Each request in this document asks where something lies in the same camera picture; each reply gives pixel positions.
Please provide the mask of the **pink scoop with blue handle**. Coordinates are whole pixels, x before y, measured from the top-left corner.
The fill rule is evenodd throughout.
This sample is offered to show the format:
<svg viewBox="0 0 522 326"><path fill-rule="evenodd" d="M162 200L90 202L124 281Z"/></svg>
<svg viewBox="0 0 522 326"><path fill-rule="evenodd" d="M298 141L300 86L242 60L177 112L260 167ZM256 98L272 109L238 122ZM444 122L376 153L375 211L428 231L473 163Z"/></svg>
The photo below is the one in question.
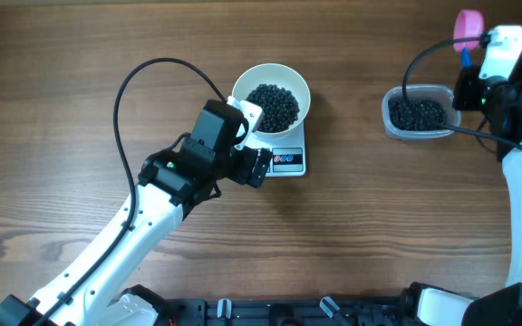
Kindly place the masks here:
<svg viewBox="0 0 522 326"><path fill-rule="evenodd" d="M464 9L457 15L453 39L463 39L481 36L484 32L484 17L479 10ZM470 53L479 47L479 41L455 43L453 49L460 53L461 66L468 68L471 65Z"/></svg>

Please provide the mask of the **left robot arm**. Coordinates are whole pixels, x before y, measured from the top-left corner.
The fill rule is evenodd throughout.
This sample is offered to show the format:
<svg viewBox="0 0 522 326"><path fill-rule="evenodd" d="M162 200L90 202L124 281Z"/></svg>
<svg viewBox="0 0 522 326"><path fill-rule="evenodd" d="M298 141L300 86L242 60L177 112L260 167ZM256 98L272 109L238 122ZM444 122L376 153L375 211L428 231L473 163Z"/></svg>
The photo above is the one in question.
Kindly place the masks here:
<svg viewBox="0 0 522 326"><path fill-rule="evenodd" d="M153 325L168 311L141 286L121 287L190 211L219 197L218 181L260 187L271 153L245 142L263 119L247 101L210 100L193 130L150 155L119 212L62 274L28 302L10 294L0 325Z"/></svg>

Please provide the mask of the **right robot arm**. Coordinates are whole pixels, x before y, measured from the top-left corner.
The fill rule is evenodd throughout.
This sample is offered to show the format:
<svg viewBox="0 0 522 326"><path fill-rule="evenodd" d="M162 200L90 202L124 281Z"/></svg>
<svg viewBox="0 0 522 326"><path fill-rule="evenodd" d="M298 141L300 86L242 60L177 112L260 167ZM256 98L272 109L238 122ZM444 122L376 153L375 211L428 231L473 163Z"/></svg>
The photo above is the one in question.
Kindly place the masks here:
<svg viewBox="0 0 522 326"><path fill-rule="evenodd" d="M512 249L504 288L470 299L414 283L401 297L403 318L421 325L522 325L522 40L474 37L486 48L480 67L470 66L455 89L457 110L479 110L490 121L510 199Z"/></svg>

